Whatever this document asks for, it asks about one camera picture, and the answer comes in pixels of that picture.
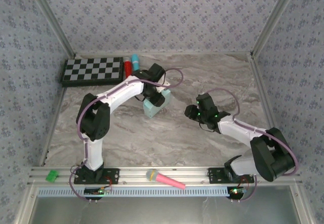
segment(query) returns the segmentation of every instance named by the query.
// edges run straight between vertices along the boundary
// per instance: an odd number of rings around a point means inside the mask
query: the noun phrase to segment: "gray marble table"
[[[226,55],[154,55],[140,56],[141,68],[158,63],[165,69],[181,68],[183,84],[172,89],[170,104],[149,119],[143,103],[135,98],[118,107],[111,116],[110,130],[104,137],[105,166],[202,166],[222,165],[245,153],[248,147],[218,133],[199,128],[184,115],[187,105],[195,103],[199,93],[222,87],[235,93],[241,105],[237,117],[257,127],[266,127],[260,98],[249,63]],[[167,73],[174,84],[180,75]],[[47,166],[72,166],[83,160],[83,143],[76,134],[75,119],[87,93],[99,94],[111,86],[68,88],[52,137]],[[215,105],[233,113],[234,100],[225,92],[213,92]]]

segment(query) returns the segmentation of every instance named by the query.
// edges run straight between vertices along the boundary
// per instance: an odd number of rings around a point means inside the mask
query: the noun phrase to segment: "toy microphone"
[[[169,177],[166,177],[166,176],[160,174],[157,170],[154,170],[154,169],[150,169],[150,170],[147,171],[146,178],[149,181],[162,182],[162,183],[165,183],[167,185],[171,185],[173,187],[180,188],[182,190],[184,190],[186,188],[185,184],[183,184],[181,182],[178,182],[178,181],[175,181],[175,180],[173,180],[173,179],[171,179]]]

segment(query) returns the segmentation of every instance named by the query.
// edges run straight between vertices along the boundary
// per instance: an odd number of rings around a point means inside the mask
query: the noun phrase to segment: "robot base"
[[[250,175],[242,175],[244,176],[249,183],[254,183],[254,178]],[[210,184],[216,184],[216,183],[237,183],[239,184],[241,182],[241,177],[239,176],[237,178],[231,178],[228,176],[228,171],[225,170],[224,167],[211,167],[208,168],[208,177],[209,177],[209,183]]]
[[[74,184],[118,184],[119,169],[103,168],[103,164],[96,171],[82,166],[75,173]]]

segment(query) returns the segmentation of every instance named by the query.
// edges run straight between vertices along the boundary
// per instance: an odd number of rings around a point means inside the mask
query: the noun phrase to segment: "floral wallpaper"
[[[291,0],[258,64],[315,217],[324,223],[324,0]]]
[[[39,158],[67,58],[34,0],[0,6],[0,223],[12,223]]]
[[[250,51],[277,0],[47,0],[73,50]]]

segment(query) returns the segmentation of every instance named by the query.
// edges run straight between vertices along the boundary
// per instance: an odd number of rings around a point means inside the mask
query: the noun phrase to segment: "chessboard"
[[[123,77],[122,57],[69,59],[64,64],[61,83],[63,87],[117,85]]]

